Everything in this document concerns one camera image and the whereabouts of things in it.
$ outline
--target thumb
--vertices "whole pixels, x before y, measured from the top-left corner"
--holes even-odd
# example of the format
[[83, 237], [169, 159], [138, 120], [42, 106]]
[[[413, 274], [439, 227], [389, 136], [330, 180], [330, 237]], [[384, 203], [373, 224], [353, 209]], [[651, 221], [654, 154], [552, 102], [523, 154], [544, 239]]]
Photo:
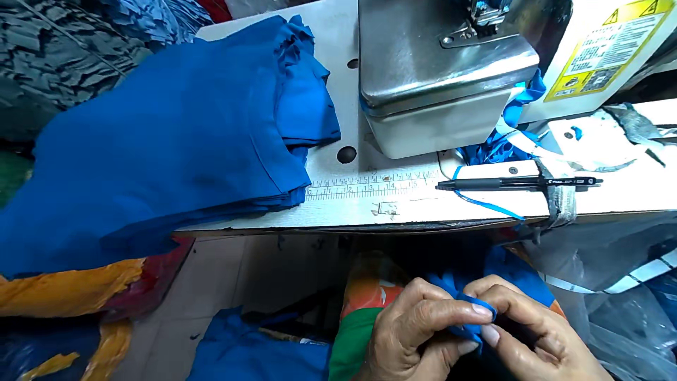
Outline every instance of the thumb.
[[503, 364], [518, 380], [533, 380], [539, 375], [549, 380], [556, 367], [540, 359], [529, 347], [494, 324], [482, 325], [482, 338], [489, 344]]
[[478, 343], [452, 338], [434, 341], [426, 347], [414, 373], [414, 380], [445, 381], [458, 358], [473, 352]]

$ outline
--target gray fabric pile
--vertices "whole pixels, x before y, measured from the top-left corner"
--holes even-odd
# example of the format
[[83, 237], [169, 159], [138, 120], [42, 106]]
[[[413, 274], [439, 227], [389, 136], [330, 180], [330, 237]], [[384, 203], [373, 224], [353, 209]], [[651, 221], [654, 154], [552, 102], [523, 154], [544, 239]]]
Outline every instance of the gray fabric pile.
[[113, 88], [151, 51], [63, 0], [0, 0], [0, 138], [37, 137], [58, 112]]

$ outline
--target ruler markings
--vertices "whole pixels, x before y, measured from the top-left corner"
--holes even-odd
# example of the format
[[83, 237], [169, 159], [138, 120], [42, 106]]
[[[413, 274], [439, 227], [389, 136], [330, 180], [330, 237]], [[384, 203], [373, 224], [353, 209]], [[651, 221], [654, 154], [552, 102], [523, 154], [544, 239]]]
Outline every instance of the ruler markings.
[[305, 199], [322, 201], [408, 195], [434, 187], [440, 176], [439, 170], [431, 170], [316, 180], [305, 189]]

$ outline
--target white table surface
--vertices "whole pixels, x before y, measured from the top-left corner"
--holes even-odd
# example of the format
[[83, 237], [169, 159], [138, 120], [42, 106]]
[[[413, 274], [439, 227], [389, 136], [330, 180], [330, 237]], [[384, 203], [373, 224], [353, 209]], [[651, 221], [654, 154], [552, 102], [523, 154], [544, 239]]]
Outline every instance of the white table surface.
[[[439, 159], [438, 154], [431, 153], [392, 160], [374, 147], [373, 135], [359, 110], [358, 70], [347, 67], [348, 61], [358, 57], [357, 0], [321, 0], [269, 14], [206, 26], [200, 29], [197, 37], [207, 41], [221, 39], [274, 14], [286, 19], [300, 14], [315, 35], [316, 58], [331, 71], [327, 88], [336, 107], [342, 139], [328, 146], [311, 149], [307, 171], [313, 185], [333, 184], [334, 181], [339, 185], [345, 183], [343, 189], [333, 188], [340, 193], [347, 191], [349, 186], [354, 191], [352, 187], [356, 186], [358, 179], [361, 179], [358, 186], [365, 186], [365, 181], [371, 179], [377, 180], [377, 183], [370, 181], [369, 184], [382, 189], [388, 184], [395, 188], [406, 187], [406, 194], [382, 191], [363, 197], [356, 197], [351, 193], [323, 200], [308, 197], [300, 206], [283, 212], [190, 226], [181, 230], [313, 228], [431, 222], [444, 222], [451, 226], [453, 222], [511, 220], [504, 214], [466, 202], [453, 192], [434, 189], [439, 181], [446, 180], [444, 175], [451, 177], [454, 169], [461, 164], [454, 150], [440, 154]], [[677, 110], [677, 100], [652, 102], [636, 108], [656, 124], [677, 124], [677, 113], [674, 112]], [[587, 123], [597, 122], [600, 121], [594, 117], [587, 118]], [[569, 145], [569, 152], [577, 150], [575, 141], [566, 144]], [[344, 146], [357, 149], [357, 158], [352, 163], [341, 164], [336, 159], [339, 149]], [[600, 155], [604, 155], [604, 149], [600, 150]], [[595, 174], [594, 176], [605, 182], [598, 188], [577, 194], [578, 214], [626, 214], [677, 209], [677, 197], [674, 196], [677, 185], [677, 146], [666, 147], [661, 159], [667, 164], [666, 168], [648, 155], [640, 155], [635, 163], [618, 172]], [[520, 161], [465, 167], [459, 178], [509, 177], [513, 176], [508, 171], [511, 167], [518, 169], [517, 176], [538, 174], [533, 161]], [[413, 187], [413, 180], [386, 181], [399, 180], [400, 174], [404, 174], [404, 180], [407, 180], [407, 174], [414, 176], [416, 188]], [[465, 194], [499, 205], [526, 218], [548, 216], [545, 196], [539, 192]]]

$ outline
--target warning label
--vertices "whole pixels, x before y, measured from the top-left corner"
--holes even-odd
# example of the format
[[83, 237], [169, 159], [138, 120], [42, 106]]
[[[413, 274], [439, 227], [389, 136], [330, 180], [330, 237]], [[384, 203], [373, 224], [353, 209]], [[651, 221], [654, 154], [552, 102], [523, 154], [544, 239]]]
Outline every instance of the warning label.
[[640, 0], [616, 9], [578, 44], [545, 102], [607, 89], [672, 6], [672, 0]]

